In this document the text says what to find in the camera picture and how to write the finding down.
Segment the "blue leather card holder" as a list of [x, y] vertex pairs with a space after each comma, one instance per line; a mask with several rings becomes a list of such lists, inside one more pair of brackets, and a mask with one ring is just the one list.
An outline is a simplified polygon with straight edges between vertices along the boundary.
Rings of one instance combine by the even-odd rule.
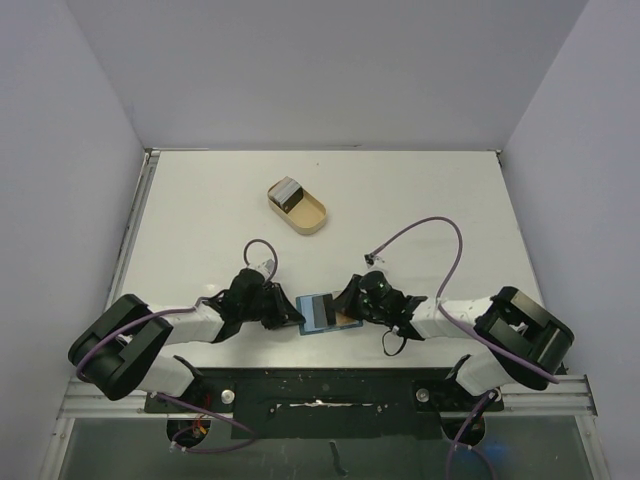
[[301, 336], [323, 334], [339, 330], [360, 328], [363, 322], [358, 320], [357, 325], [349, 327], [335, 326], [335, 311], [329, 306], [330, 300], [335, 298], [338, 292], [303, 295], [296, 298], [296, 309], [304, 316], [305, 323], [299, 325]]

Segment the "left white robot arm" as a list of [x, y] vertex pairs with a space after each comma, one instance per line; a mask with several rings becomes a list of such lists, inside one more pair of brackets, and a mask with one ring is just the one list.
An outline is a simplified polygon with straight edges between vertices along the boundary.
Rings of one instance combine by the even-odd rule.
[[195, 409], [204, 395], [202, 374], [162, 349], [222, 343], [245, 323], [267, 330], [302, 324], [304, 317], [269, 274], [265, 266], [244, 268], [227, 288], [189, 307], [154, 310], [134, 294], [121, 296], [69, 348], [76, 377], [113, 401], [143, 390], [167, 395], [180, 410]]

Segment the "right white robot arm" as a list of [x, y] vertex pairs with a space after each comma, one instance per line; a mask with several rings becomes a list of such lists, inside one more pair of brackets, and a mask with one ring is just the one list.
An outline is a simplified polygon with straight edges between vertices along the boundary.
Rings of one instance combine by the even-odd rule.
[[511, 286], [481, 299], [445, 300], [406, 295], [383, 272], [371, 271], [353, 275], [333, 308], [382, 325], [405, 342], [461, 338], [482, 344], [486, 350], [463, 355], [445, 384], [446, 399], [459, 409], [507, 384], [536, 391], [556, 384], [556, 372], [575, 340], [569, 327]]

